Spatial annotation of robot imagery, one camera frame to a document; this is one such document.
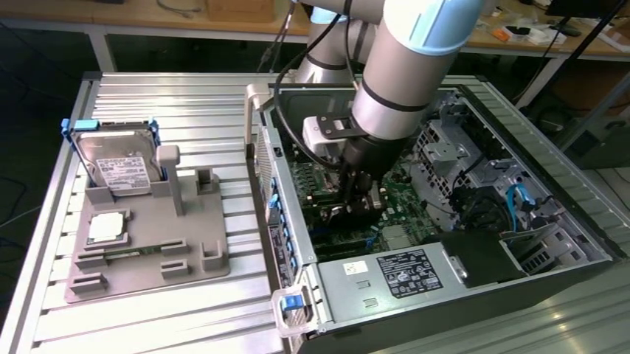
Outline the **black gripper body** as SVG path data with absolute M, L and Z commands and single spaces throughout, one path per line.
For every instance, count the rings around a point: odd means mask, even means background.
M 372 180 L 381 180 L 402 151 L 402 140 L 382 140 L 373 136 L 357 136 L 342 147 L 342 172 L 366 173 Z

